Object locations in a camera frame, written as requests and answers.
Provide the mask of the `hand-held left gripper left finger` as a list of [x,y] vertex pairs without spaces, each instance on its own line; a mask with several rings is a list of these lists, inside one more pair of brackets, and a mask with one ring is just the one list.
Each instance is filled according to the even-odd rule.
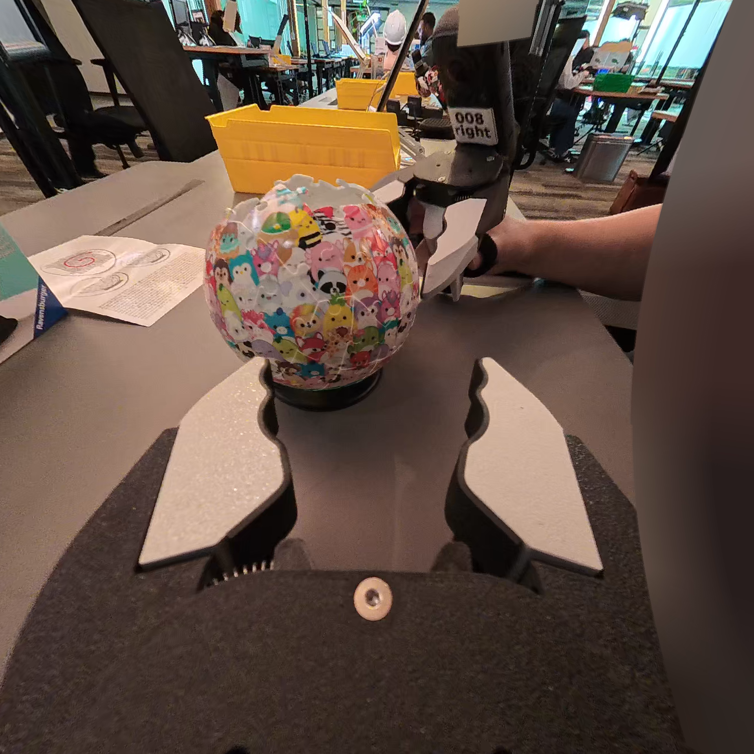
[[270,363],[254,357],[179,423],[137,565],[148,571],[207,558],[205,586],[270,570],[295,522]]

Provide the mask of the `black slanted pole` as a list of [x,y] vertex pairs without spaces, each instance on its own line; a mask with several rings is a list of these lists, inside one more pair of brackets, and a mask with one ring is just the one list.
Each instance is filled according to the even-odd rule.
[[403,64],[409,56],[421,19],[427,11],[429,3],[429,1],[420,1],[418,3],[409,24],[406,22],[406,18],[403,17],[403,33],[400,40],[401,44],[398,51],[395,54],[391,54],[391,60],[388,61],[388,64],[384,66],[384,71],[386,71],[388,75],[386,78],[380,80],[379,86],[375,91],[375,94],[379,95],[379,100],[374,103],[375,112],[384,112],[387,107],[388,100],[391,98],[392,90],[397,83],[401,70],[403,69]]

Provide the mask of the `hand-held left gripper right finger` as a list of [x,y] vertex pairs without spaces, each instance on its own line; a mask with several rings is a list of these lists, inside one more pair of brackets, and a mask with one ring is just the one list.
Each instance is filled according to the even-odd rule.
[[600,579],[605,567],[566,435],[492,357],[473,367],[466,439],[445,501],[454,559],[539,590],[535,566]]

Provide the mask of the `person's right hand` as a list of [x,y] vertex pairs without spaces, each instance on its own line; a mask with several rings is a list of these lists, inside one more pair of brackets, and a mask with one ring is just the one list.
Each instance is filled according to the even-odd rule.
[[465,276],[523,276],[532,230],[524,219],[505,215],[502,221],[478,237],[476,253],[465,269]]

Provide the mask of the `black ball stand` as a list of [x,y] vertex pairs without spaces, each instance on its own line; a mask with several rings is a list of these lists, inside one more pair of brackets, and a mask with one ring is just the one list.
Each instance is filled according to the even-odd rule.
[[383,367],[352,369],[319,362],[267,360],[275,398],[312,412],[342,410],[368,397],[379,384]]

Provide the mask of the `person's right forearm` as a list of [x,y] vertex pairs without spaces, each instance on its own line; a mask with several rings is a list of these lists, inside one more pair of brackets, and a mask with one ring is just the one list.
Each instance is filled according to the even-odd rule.
[[599,296],[643,295],[661,204],[576,221],[533,223],[529,273]]

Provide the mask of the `black upright board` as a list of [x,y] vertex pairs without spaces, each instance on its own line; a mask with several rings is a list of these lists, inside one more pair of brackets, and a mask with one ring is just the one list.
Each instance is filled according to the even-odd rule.
[[148,127],[162,161],[189,163],[217,150],[215,108],[165,8],[137,1],[73,1]]

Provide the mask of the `printed puzzle box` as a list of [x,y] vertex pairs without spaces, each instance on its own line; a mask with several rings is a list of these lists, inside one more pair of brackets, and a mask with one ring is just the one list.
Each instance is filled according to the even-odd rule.
[[1,362],[66,316],[58,298],[1,227]]

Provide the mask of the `brown bag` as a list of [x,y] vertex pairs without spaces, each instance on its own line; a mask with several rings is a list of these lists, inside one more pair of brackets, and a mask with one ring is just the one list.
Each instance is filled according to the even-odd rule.
[[630,170],[613,201],[608,214],[610,216],[643,209],[664,202],[667,186],[670,182],[668,173],[658,176],[642,176]]

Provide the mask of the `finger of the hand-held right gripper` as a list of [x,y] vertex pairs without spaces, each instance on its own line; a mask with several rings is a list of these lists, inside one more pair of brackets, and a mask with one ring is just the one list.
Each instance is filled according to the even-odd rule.
[[378,181],[370,190],[372,203],[407,208],[415,193],[415,171],[398,170]]
[[421,300],[448,291],[458,301],[464,272],[476,255],[477,229],[487,204],[486,198],[468,198],[448,207],[423,203],[424,246],[428,261],[421,283]]

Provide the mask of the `colourful puzzle ball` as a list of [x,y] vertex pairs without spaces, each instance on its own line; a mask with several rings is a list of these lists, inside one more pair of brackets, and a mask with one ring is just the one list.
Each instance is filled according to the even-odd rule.
[[240,358],[273,380],[323,391],[370,379],[406,341],[419,306],[414,247],[360,185],[294,175],[212,231],[203,291]]

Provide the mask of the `printed instruction sheet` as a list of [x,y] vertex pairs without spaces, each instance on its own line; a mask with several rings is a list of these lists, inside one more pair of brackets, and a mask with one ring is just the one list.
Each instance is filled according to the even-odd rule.
[[70,311],[151,326],[200,288],[201,248],[83,235],[29,258]]

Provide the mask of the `black office chair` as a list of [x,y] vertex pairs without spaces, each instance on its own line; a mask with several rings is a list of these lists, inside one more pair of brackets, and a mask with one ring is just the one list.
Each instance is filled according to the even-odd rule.
[[2,43],[1,55],[2,135],[45,197],[101,176],[94,146],[115,151],[123,167],[124,146],[142,157],[137,137],[147,128],[137,109],[96,108],[80,62],[59,44]]

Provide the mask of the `yellow plastic bin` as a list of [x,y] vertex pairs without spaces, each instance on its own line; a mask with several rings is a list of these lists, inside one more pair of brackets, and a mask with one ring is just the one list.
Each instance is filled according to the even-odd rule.
[[237,193],[265,194],[296,174],[371,188],[401,168],[391,113],[251,105],[206,120]]
[[[336,106],[340,110],[360,112],[377,108],[387,83],[388,78],[338,79],[335,81]],[[414,73],[400,71],[388,98],[408,97],[418,93]]]

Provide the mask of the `wooden office desk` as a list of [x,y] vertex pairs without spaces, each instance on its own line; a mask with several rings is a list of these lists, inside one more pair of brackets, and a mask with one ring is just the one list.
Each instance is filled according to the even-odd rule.
[[184,45],[183,50],[192,60],[201,61],[201,78],[206,82],[216,112],[224,110],[218,85],[222,65],[227,65],[240,75],[243,92],[247,95],[245,102],[256,104],[261,109],[269,109],[270,106],[263,97],[261,84],[263,79],[270,79],[274,103],[283,106],[286,104],[284,80],[291,79],[294,89],[293,104],[298,105],[298,65],[290,56],[275,55],[267,49],[239,46]]
[[605,134],[616,133],[624,113],[627,110],[637,112],[638,116],[630,130],[632,137],[636,136],[643,116],[670,97],[662,88],[631,86],[627,91],[601,91],[594,89],[590,81],[576,88],[574,93],[585,101],[580,123],[591,130]]

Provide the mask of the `grey trash bin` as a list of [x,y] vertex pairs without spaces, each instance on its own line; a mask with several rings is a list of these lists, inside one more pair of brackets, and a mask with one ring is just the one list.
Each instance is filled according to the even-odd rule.
[[585,183],[613,183],[623,166],[634,137],[622,134],[589,134],[573,169]]

